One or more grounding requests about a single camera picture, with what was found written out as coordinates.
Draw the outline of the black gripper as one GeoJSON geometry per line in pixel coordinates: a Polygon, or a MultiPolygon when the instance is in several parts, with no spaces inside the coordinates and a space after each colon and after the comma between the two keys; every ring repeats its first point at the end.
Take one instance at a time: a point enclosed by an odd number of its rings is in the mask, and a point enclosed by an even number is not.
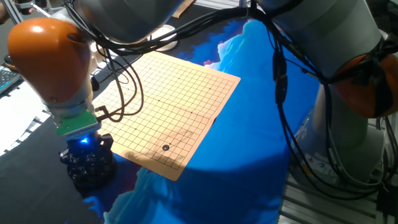
{"type": "Polygon", "coordinates": [[[87,134],[79,139],[67,141],[68,149],[59,152],[60,162],[67,165],[67,171],[86,169],[88,171],[108,171],[109,152],[113,145],[110,133],[87,134]]]}

